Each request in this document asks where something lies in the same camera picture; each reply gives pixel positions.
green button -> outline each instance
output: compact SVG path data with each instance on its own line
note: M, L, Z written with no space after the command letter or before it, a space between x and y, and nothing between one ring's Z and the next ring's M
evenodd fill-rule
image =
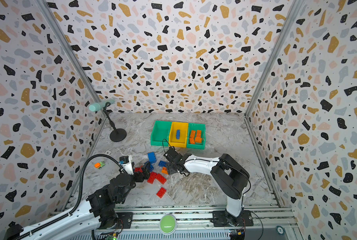
M176 226L176 220L172 215L165 215L160 220L160 228L164 233L171 233Z

table surface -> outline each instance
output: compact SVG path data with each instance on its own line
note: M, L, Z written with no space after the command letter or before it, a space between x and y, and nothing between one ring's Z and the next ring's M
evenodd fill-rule
M206 125L205 149L176 148L184 155L192 153L199 157L219 157L224 153L232 156L250 174L251 190L246 193L244 204L275 204L261 169L252 140L249 136L244 115L238 113L111 113L111 119L117 128L124 128L127 137L121 142L112 142L109 134L112 128L107 121L99 137L93 154L109 153L115 159L120 156L132 155L135 167L148 161L148 153L155 152L157 162L153 164L154 172L161 173L159 161L166 161L162 146L151 146L151 133L154 122L177 121L192 122ZM94 164L105 162L102 169L96 169ZM98 157L92 160L85 171L83 199L109 184L109 180L118 175L118 166L107 158ZM155 180L153 184L146 180L136 183L136 188L129 193L124 204L116 207L165 207L165 206L201 206L226 205L226 195L222 192L210 175L192 173L185 177L179 173L162 174L167 182L162 185ZM167 190L160 199L156 193L163 187Z

terrazzo wallpaper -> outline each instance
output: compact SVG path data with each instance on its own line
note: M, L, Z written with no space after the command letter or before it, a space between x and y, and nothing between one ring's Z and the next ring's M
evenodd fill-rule
M50 0L115 112L245 112L289 0Z
M249 114L305 239L357 239L357 1L310 1Z
M33 1L0 1L0 239L61 209L100 113Z

green storage bin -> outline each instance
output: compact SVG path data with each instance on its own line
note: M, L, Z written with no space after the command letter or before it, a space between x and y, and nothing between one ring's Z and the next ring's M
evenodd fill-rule
M189 137L192 130L201 130L201 143L190 144ZM188 139L186 143L186 148L204 149L205 148L205 124L190 123L188 126Z
M169 133L171 132L172 122L156 121L151 134L151 145L162 146L162 141L169 141ZM164 147L168 147L168 143L164 141Z

wire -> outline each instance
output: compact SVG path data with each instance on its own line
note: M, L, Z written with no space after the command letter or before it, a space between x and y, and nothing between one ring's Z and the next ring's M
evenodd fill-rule
M46 228L47 226L50 226L58 221L60 221L61 219L64 219L68 216L71 216L71 214L77 210L77 208L79 207L80 205L80 202L81 202L81 198L83 196L83 180L84 180L84 173L85 173L85 169L88 165L88 163L96 158L96 157L106 157L106 158L109 158L110 160L112 160L119 168L120 168L120 172L123 172L124 171L124 168L123 166L121 166L121 164L119 164L118 161L116 161L113 157L109 156L109 155L106 155L106 154L95 154L93 156L91 156L90 158L88 158L85 162L84 162L84 165L83 167L81 168L81 172L80 172L80 182L79 182L79 196L77 198L77 202L76 202L76 205L73 207L72 210L70 210L68 213L64 214L64 215L61 215L60 217L58 218L55 218L53 219L52 221L50 222L47 222L47 223L44 223L43 225L31 230L30 232L26 232L20 236L18 236L17 238L14 238L13 240L20 240L20 239L23 239L31 234L33 234L34 232L37 232L39 230L42 230L43 228Z
M196 158L196 159L197 159L197 160L208 161L208 162L214 162L214 161L211 161L211 160L206 160L206 159L201 159L201 158ZM250 183L250 180L249 180L248 176L246 176L245 173L242 173L241 171L237 170L236 168L234 168L234 167L232 167L232 166L230 166L230 165L228 165L228 164L226 164L226 163L224 163L224 162L219 162L219 163L222 163L222 164L224 164L225 166L228 166L228 167L230 167L230 168L233 168L234 170L236 170L236 171L238 171L239 173L241 173L241 174L248 180L248 182L249 182L249 189L246 190L246 191L243 193L243 195L246 194L246 193L250 190L250 188L252 187L252 184Z
M260 220L260 223L261 223L261 227L262 227L262 231L261 231L261 235L260 237L257 239L257 240L260 240L260 238L262 237L262 234L264 233L264 225L262 225L262 221L261 219L257 216L257 214L255 214L256 217L258 218L258 220Z

